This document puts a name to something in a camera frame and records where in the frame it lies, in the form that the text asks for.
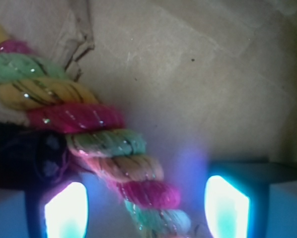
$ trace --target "blue light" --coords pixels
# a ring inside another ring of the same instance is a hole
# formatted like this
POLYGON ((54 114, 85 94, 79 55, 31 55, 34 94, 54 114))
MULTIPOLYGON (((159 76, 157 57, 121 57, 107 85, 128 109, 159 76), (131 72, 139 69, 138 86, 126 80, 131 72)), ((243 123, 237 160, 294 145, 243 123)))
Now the blue light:
POLYGON ((83 238, 88 222, 86 188, 72 182, 45 205, 48 238, 83 238))
POLYGON ((205 213, 214 238, 246 238, 249 204, 249 197, 221 176, 210 177, 205 189, 205 213))

